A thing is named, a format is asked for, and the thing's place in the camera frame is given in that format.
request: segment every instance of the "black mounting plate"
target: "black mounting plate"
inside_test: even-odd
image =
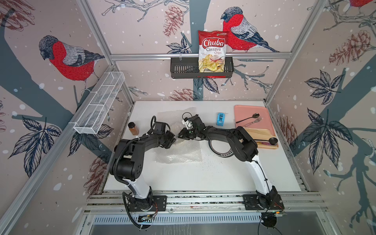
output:
[[[167,196],[153,196],[153,203],[156,203],[158,206],[158,211],[166,211]],[[130,212],[146,212],[142,211],[140,208],[137,208],[136,204],[128,203],[128,208]],[[155,206],[148,211],[156,211]]]
[[[278,195],[276,202],[279,202],[280,200],[281,200],[281,197],[280,197],[280,195]],[[244,194],[243,195],[243,201],[246,203],[246,204],[244,204],[246,211],[255,211],[255,210],[264,209],[261,206],[259,206],[259,203],[258,203],[258,200],[257,200],[257,194]],[[281,208],[279,208],[276,205],[271,205],[269,210],[273,210],[273,211],[274,210],[280,210],[281,211]]]

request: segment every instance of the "white wire mesh basket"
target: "white wire mesh basket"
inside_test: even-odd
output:
[[[74,125],[73,128],[78,133],[98,133],[124,80],[122,72],[108,73],[106,79]]]

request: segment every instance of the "chip bag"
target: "chip bag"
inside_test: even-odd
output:
[[[228,32],[199,31],[199,70],[224,72]]]

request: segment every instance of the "spice jar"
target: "spice jar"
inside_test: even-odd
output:
[[[128,123],[128,127],[129,127],[129,130],[132,133],[132,135],[138,135],[139,134],[139,129],[136,126],[135,123],[133,123],[133,122]]]

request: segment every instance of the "black round lid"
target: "black round lid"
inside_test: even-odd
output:
[[[276,145],[276,144],[278,143],[278,139],[272,137],[272,138],[269,139],[269,143],[270,143],[271,145]]]
[[[132,123],[132,122],[131,122],[131,123],[128,123],[128,127],[129,127],[129,128],[135,128],[135,126],[136,126],[135,123]]]

